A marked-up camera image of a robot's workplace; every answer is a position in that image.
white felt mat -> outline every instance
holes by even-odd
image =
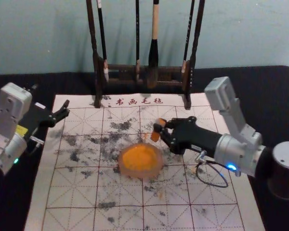
[[[218,167],[229,187],[205,185],[195,177],[192,151],[179,158],[158,141],[153,144],[165,162],[158,178],[144,182],[120,175],[120,150],[151,142],[159,117],[196,116],[200,127],[228,132],[205,94],[191,98],[189,111],[180,95],[162,94],[104,96],[96,109],[92,96],[57,95],[53,110],[69,99],[70,115],[48,131],[25,230],[264,230],[247,176]],[[201,170],[204,179],[223,182],[211,168]]]

blue wall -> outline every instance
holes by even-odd
[[[152,2],[140,0],[141,64],[148,63]],[[182,64],[190,2],[160,0],[160,65]],[[108,62],[134,64],[135,1],[102,6]],[[206,1],[197,68],[277,64],[289,65],[289,0]],[[0,0],[0,74],[78,71],[93,71],[85,0]]]

black table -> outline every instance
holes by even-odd
[[[192,92],[203,92],[215,77],[229,76],[241,101],[248,124],[263,135],[264,145],[274,146],[289,141],[289,67],[259,66],[198,69]],[[36,101],[52,108],[55,94],[94,93],[93,74],[58,73],[0,76],[0,88],[8,82],[21,87],[39,84]],[[178,87],[158,87],[146,90],[133,86],[109,88],[106,94],[181,93]],[[41,139],[46,129],[38,132]],[[23,230],[39,166],[41,150],[34,156],[23,155],[5,177],[0,190],[0,231]],[[265,182],[250,179],[266,230],[289,229],[289,202],[274,198]]]

black cylinder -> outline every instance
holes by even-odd
[[[265,147],[256,166],[255,178],[267,180],[272,177],[273,162],[272,149]]]
[[[273,158],[268,187],[275,196],[289,200],[289,142],[278,144],[273,150]]]

orange object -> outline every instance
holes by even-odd
[[[166,125],[166,122],[165,122],[163,119],[161,119],[161,118],[159,118],[159,119],[156,121],[156,123],[157,123],[157,124],[160,124],[162,127],[165,127],[165,125]],[[151,134],[151,140],[152,140],[153,142],[157,142],[157,141],[159,140],[159,137],[160,137],[160,135],[159,135],[158,132],[155,132],[155,131],[152,132],[152,134]]]
[[[163,167],[160,150],[149,143],[134,144],[122,150],[118,163],[123,175],[137,178],[155,177]]]

